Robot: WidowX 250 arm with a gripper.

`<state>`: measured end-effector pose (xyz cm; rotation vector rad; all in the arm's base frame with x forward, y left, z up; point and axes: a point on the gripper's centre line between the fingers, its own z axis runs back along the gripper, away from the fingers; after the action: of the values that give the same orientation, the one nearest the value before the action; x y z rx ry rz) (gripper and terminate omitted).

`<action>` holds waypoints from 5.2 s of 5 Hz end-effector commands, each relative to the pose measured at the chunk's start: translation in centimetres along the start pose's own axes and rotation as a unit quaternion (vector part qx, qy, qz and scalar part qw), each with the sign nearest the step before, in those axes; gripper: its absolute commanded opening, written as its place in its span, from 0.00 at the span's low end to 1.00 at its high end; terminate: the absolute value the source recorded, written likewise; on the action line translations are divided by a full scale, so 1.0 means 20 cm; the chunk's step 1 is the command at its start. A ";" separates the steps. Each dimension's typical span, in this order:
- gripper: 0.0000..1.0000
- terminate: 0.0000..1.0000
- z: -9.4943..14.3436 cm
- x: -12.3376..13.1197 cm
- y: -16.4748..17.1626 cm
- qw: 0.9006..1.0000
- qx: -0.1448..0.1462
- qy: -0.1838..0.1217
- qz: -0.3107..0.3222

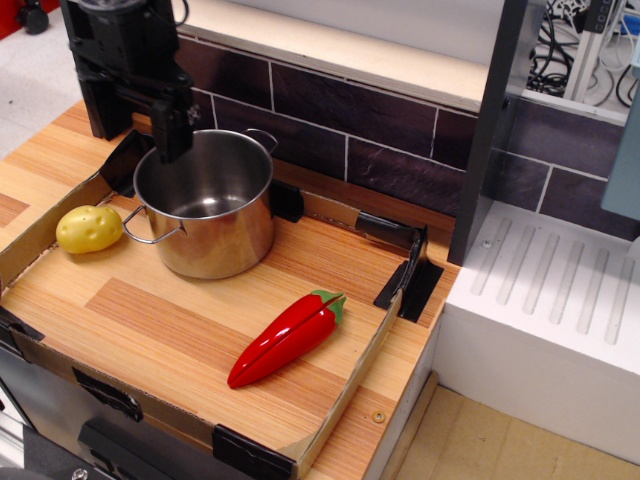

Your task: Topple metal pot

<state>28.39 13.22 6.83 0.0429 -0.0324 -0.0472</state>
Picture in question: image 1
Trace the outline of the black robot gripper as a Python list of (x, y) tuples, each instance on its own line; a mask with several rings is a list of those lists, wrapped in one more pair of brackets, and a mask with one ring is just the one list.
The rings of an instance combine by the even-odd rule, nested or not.
[(171, 4), (69, 4), (67, 35), (95, 137), (112, 140), (151, 118), (162, 163), (192, 147), (191, 76), (180, 67)]

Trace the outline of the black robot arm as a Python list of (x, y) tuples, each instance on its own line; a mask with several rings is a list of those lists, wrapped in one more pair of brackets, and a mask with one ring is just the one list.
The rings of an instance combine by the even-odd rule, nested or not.
[(194, 81), (175, 60), (170, 1), (62, 1), (64, 24), (90, 126), (111, 140), (135, 112), (151, 122), (160, 159), (192, 147)]

